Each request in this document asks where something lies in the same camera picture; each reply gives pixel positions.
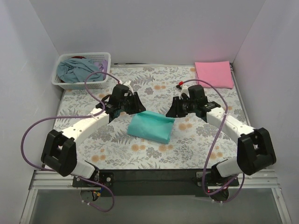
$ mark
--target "teal towel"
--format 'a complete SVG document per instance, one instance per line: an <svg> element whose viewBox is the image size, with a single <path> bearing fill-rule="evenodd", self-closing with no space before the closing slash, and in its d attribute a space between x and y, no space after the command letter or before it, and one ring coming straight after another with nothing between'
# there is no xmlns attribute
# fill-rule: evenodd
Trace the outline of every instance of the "teal towel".
<svg viewBox="0 0 299 224"><path fill-rule="evenodd" d="M57 76L66 83L84 82L90 73L98 71L99 68L93 64L91 59L70 58L57 67ZM103 81L103 75L98 73L89 77L88 82Z"/></svg>
<svg viewBox="0 0 299 224"><path fill-rule="evenodd" d="M128 127L128 134L168 144L174 120L159 113L144 111L133 117Z"/></svg>

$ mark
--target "folded teal cloth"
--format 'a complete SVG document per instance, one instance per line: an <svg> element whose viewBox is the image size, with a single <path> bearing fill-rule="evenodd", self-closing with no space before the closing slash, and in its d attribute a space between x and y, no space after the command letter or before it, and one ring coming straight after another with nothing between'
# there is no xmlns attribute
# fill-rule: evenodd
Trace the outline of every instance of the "folded teal cloth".
<svg viewBox="0 0 299 224"><path fill-rule="evenodd" d="M159 113L144 111L133 117L128 127L128 134L168 144L174 120Z"/></svg>
<svg viewBox="0 0 299 224"><path fill-rule="evenodd" d="M66 83L81 83L95 71L99 71L99 68L91 59L70 58L58 65L57 76ZM103 81L103 75L98 73L90 76L88 82L92 81Z"/></svg>

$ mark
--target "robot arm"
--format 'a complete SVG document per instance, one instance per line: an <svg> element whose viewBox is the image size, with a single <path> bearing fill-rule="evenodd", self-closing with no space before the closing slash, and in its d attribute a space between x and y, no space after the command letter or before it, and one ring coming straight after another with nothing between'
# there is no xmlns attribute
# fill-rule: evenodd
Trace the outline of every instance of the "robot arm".
<svg viewBox="0 0 299 224"><path fill-rule="evenodd" d="M41 158L44 164L62 176L77 175L97 181L98 168L86 161L77 160L76 147L100 127L119 117L121 112L135 114L146 110L138 93L133 93L130 82L117 84L112 94L105 98L105 111L100 115L82 119L60 132L52 130L48 133ZM89 115L97 114L101 110L102 104L98 104Z"/></svg>
<svg viewBox="0 0 299 224"><path fill-rule="evenodd" d="M195 113L197 117L215 127L220 127L225 115L219 104L208 102L201 85L188 89L183 87L180 97L173 98L166 116L181 118L189 113ZM213 165L213 181L218 182L240 173L252 175L276 162L271 138L266 129L255 129L227 115L222 131L237 144L237 157Z"/></svg>

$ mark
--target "table surface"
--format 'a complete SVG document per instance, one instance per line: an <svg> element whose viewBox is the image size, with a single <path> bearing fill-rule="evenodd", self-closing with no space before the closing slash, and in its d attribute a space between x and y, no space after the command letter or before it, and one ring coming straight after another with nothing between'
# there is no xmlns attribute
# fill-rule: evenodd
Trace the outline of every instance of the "table surface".
<svg viewBox="0 0 299 224"><path fill-rule="evenodd" d="M132 80L131 85L147 110L166 114L174 96L179 95L175 88L181 80L195 78L194 67L143 67L112 68L113 75L123 82ZM112 92L115 81L109 79L105 89L92 90L103 98ZM228 103L228 113L247 123L245 114L234 87L219 89ZM224 107L213 89L205 88L209 101ZM72 90L64 93L58 111L59 115L86 115L97 104L85 90ZM168 145L141 139L127 134L133 115L121 113L109 125L94 132L77 148L77 157L91 162L100 169L173 169L203 168L207 153L216 135L217 128L189 114L175 120L171 140ZM54 129L62 130L76 123L77 119L57 119ZM236 144L221 133L212 152L208 168L227 158L236 156Z"/></svg>

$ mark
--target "cable tie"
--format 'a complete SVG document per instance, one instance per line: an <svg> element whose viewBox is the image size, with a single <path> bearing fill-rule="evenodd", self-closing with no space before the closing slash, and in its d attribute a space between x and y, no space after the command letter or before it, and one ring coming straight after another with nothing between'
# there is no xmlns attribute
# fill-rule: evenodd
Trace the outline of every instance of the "cable tie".
<svg viewBox="0 0 299 224"><path fill-rule="evenodd" d="M93 119L95 119L95 117L94 117L94 114L93 114L93 113L91 113L91 114L90 114L90 116L91 116Z"/></svg>

